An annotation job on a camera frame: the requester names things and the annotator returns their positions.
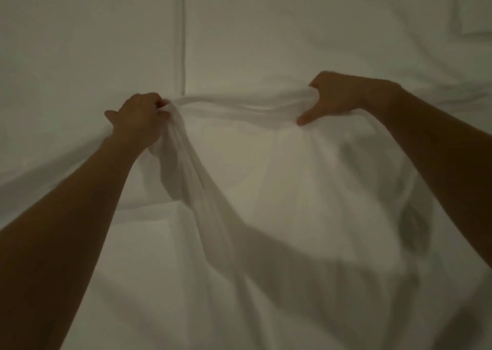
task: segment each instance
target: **bare skin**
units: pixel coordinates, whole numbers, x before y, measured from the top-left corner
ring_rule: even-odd
[[[492,267],[492,136],[387,80],[322,72],[319,101],[298,118],[363,109],[376,117],[414,163],[460,232]]]
[[[82,301],[128,173],[169,114],[156,93],[106,111],[113,134],[0,231],[0,347],[59,349]]]

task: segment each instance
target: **mattress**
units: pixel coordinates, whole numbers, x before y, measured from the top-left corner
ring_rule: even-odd
[[[98,147],[104,109],[176,96],[64,349],[490,347],[492,274],[389,134],[294,122],[336,70],[492,133],[492,43],[456,30],[464,0],[30,1],[1,3],[25,71],[5,68],[3,225]]]

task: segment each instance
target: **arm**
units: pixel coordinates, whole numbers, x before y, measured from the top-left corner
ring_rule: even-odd
[[[157,94],[107,111],[113,134],[81,167],[0,231],[0,347],[58,349],[102,249],[128,173],[159,135]]]
[[[423,102],[396,83],[323,72],[311,83],[320,100],[303,126],[362,108],[414,163],[446,213],[492,267],[492,136]]]

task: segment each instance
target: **person's right arm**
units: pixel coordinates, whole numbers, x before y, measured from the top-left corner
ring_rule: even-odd
[[[396,83],[322,72],[315,106],[299,117],[364,109],[391,133],[461,233],[492,267],[492,136],[433,107]]]

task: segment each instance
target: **person's left hand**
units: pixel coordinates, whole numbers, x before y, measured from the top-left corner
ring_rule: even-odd
[[[135,144],[143,151],[159,139],[165,122],[171,117],[169,112],[158,110],[168,103],[155,92],[135,94],[119,111],[105,111],[104,115],[113,125],[115,138]]]

